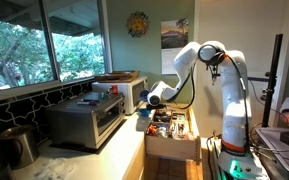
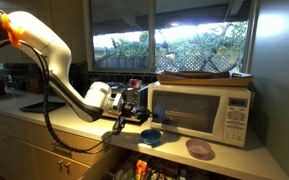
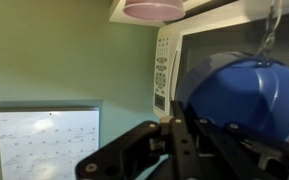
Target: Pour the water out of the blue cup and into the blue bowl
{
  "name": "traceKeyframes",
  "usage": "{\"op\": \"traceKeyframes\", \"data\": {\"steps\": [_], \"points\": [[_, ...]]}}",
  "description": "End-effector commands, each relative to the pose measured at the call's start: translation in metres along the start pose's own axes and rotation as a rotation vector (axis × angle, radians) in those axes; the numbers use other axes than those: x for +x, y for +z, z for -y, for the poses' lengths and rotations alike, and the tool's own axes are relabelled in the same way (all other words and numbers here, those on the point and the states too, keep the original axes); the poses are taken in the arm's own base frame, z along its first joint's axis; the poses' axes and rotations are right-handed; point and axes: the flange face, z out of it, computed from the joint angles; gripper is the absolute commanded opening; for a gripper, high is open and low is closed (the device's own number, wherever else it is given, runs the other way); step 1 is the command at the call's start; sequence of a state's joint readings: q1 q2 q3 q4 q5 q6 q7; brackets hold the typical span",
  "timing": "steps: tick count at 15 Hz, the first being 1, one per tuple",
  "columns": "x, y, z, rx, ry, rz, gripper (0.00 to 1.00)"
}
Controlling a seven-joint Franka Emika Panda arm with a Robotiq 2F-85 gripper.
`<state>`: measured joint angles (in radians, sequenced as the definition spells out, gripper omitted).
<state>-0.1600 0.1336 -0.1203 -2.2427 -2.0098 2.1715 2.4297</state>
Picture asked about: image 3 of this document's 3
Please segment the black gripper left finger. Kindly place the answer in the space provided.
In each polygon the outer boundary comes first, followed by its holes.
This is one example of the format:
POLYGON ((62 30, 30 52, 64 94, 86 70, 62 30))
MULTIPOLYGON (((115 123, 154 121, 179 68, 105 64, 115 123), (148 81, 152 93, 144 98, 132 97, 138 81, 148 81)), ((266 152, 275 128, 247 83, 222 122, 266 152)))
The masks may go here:
POLYGON ((82 159, 76 180, 134 180, 166 153, 168 123, 144 121, 82 159))

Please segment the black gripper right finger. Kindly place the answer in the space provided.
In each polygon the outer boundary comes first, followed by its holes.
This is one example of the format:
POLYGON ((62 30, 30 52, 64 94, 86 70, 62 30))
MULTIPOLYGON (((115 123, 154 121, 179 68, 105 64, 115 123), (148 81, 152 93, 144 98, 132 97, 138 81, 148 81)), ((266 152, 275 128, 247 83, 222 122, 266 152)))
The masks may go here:
POLYGON ((177 101, 171 109, 189 136, 181 154, 194 157, 198 180, 289 180, 288 142, 236 122, 219 127, 177 101))

